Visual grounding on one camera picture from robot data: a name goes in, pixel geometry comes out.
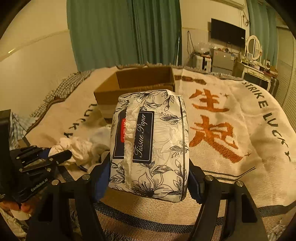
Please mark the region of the person's hand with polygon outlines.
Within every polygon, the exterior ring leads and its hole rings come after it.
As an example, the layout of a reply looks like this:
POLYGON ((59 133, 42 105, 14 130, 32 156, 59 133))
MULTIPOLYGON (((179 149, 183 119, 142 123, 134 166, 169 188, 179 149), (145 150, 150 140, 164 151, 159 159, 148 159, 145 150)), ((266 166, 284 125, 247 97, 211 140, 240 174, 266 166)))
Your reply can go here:
POLYGON ((39 202, 38 197, 32 197, 30 200, 28 200, 25 203, 16 203, 14 201, 3 201, 1 202, 1 208, 4 211, 8 210, 15 210, 15 211, 22 211, 27 214, 32 214, 35 212, 36 206, 39 202))

